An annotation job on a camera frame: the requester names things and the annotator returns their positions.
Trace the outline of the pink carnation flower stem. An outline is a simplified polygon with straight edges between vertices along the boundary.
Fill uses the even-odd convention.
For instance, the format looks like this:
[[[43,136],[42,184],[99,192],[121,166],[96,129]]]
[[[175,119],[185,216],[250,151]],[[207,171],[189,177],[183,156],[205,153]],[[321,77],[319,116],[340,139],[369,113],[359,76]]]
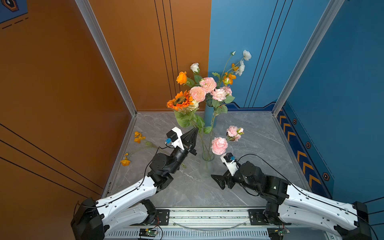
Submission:
[[[190,89],[190,96],[197,103],[201,103],[205,100],[206,95],[211,93],[217,87],[217,83],[214,78],[206,77],[199,82],[199,86],[192,87]]]

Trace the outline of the left aluminium corner post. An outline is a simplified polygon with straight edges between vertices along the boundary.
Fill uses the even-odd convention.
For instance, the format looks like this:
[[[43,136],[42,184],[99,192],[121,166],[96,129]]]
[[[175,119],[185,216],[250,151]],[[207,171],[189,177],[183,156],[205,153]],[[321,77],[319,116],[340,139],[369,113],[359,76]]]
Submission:
[[[96,15],[92,9],[91,3],[86,0],[75,0],[75,2],[87,24],[88,29],[91,32],[99,52],[101,53],[130,114],[133,117],[136,117],[137,109],[122,77],[119,67],[114,59],[111,49],[107,43],[107,40],[103,34],[100,24],[96,18]]]

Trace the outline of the yellow rose stem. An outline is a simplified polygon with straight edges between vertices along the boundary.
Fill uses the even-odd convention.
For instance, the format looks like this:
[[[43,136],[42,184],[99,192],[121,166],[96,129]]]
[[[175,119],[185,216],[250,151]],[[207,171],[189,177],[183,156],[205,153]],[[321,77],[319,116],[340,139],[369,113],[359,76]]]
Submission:
[[[191,78],[189,78],[187,76],[187,72],[180,72],[178,77],[177,77],[177,83],[179,85],[183,85],[183,86],[188,86],[190,88],[194,87],[195,86],[195,82],[194,80],[192,80]]]

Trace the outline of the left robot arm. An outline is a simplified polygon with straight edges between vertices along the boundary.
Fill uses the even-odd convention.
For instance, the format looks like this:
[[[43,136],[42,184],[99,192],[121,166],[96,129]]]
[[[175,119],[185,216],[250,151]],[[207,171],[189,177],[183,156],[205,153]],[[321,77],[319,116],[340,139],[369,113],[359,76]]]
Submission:
[[[103,240],[124,227],[155,221],[157,210],[150,197],[164,190],[173,181],[189,153],[196,155],[198,128],[187,133],[175,127],[167,133],[166,144],[172,144],[170,155],[156,153],[147,165],[144,177],[137,183],[97,201],[88,198],[79,204],[71,221],[77,240]]]

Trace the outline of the aluminium front rail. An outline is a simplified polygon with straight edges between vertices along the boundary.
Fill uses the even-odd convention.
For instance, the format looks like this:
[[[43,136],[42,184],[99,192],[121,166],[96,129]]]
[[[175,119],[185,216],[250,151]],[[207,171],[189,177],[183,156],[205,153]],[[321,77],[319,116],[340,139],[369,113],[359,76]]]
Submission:
[[[107,240],[138,240],[140,229],[158,229],[155,240],[270,240],[268,228],[291,231],[284,240],[337,240],[334,234],[303,224],[252,226],[249,209],[261,207],[160,208],[170,210],[168,226],[127,226],[106,236]]]

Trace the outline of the right green circuit board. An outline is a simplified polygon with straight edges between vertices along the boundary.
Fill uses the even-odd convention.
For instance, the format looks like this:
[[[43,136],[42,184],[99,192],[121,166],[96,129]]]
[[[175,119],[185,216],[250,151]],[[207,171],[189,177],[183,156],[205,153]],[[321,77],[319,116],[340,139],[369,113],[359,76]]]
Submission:
[[[287,228],[284,229],[273,229],[268,228],[268,235],[270,240],[283,240],[285,235],[288,235],[291,233],[291,231]]]

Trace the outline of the clear glass vase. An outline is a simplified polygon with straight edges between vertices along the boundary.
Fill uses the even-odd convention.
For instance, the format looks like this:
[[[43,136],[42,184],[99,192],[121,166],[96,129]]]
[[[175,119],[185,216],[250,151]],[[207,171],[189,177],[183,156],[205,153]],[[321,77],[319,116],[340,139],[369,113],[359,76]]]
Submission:
[[[204,161],[210,162],[215,158],[215,155],[210,151],[207,150],[205,147],[203,148],[202,158]]]

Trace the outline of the cream rose flower stem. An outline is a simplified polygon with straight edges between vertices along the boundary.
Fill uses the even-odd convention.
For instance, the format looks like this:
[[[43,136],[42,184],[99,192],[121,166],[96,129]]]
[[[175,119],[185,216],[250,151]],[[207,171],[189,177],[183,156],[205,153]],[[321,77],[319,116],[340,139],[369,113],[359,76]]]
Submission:
[[[188,109],[189,109],[190,111],[194,111],[194,110],[196,110],[198,107],[199,107],[199,102],[193,100],[193,101],[191,102],[191,104],[188,106]]]

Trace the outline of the right aluminium corner post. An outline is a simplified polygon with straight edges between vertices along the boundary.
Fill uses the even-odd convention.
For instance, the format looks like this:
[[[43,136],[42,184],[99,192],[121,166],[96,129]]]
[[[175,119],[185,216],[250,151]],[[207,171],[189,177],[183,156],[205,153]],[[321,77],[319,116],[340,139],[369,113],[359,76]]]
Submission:
[[[325,34],[327,33],[329,27],[331,26],[344,2],[345,0],[329,1],[272,110],[273,117],[277,117],[279,112],[282,110],[284,103],[287,101],[295,85],[299,81],[301,75],[303,74],[305,68],[310,62],[312,56],[323,40]]]

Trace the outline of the teal ceramic vase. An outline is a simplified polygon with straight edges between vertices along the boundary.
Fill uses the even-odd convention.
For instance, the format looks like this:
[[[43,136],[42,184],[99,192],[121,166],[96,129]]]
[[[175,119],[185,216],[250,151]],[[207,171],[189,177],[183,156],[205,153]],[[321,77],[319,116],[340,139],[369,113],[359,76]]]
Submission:
[[[210,127],[212,125],[213,117],[214,117],[214,108],[206,106],[204,111],[205,127]]]

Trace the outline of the yellow poppy flower stem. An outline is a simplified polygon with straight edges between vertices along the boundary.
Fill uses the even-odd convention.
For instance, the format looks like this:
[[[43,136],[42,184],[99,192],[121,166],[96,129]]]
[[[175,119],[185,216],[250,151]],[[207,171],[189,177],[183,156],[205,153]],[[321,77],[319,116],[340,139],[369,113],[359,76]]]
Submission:
[[[128,150],[123,155],[123,158],[120,161],[120,164],[123,167],[126,167],[126,166],[130,165],[131,159],[132,159],[134,154],[136,154],[136,153],[138,153],[140,151],[146,150],[146,149],[156,148],[157,147],[154,143],[148,141],[146,139],[146,137],[143,136],[143,134],[141,132],[135,132],[134,133],[134,142],[136,143],[137,146],[134,147],[133,150]]]

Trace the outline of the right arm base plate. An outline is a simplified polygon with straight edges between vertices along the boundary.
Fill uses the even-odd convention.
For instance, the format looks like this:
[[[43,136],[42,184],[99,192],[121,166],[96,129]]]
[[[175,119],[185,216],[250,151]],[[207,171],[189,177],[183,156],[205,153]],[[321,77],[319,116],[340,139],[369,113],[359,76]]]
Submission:
[[[279,214],[271,211],[266,211],[265,209],[249,209],[248,210],[250,222],[252,226],[258,225],[274,225],[290,226],[292,223],[285,223],[279,219]]]

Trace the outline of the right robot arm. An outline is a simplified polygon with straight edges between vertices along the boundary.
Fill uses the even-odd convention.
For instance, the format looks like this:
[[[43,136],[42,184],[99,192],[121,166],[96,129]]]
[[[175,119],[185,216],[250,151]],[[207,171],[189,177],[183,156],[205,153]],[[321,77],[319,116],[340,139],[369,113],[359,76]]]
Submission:
[[[266,200],[263,215],[270,225],[302,224],[343,240],[373,238],[367,206],[363,203],[342,203],[308,192],[285,179],[265,175],[250,162],[224,164],[228,170],[222,176],[212,175],[212,179],[221,189],[240,185],[251,190],[252,196]]]

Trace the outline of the small pink rose spray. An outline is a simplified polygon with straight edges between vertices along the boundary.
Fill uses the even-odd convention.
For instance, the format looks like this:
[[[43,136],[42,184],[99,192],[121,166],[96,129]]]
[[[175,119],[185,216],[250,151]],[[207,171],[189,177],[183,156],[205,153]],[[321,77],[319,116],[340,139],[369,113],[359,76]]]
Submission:
[[[213,139],[213,129],[217,116],[228,112],[227,104],[232,103],[235,97],[232,95],[232,90],[228,86],[214,89],[210,94],[211,99],[209,106],[213,108],[210,137]]]

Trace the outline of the white ranunculus flower stem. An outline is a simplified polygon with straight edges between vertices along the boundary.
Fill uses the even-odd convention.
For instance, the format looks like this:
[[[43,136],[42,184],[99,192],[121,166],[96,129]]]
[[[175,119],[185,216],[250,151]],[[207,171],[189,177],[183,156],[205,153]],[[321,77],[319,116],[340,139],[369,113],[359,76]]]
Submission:
[[[218,80],[218,83],[217,83],[217,88],[221,88],[221,87],[224,87],[225,85],[222,83],[222,77],[224,75],[225,72],[227,72],[230,68],[231,68],[231,65],[232,64],[235,64],[239,67],[239,69],[237,70],[236,72],[236,77],[240,77],[244,71],[245,71],[245,67],[246,67],[246,62],[251,60],[252,58],[252,54],[251,52],[249,52],[248,50],[243,50],[242,51],[242,58],[236,62],[236,63],[231,63],[230,64],[230,61],[232,60],[232,58],[236,55],[236,51],[233,51],[230,53],[230,57],[228,58],[228,60],[226,61],[226,64],[225,64],[225,67],[222,71],[221,74],[219,74],[219,80]]]

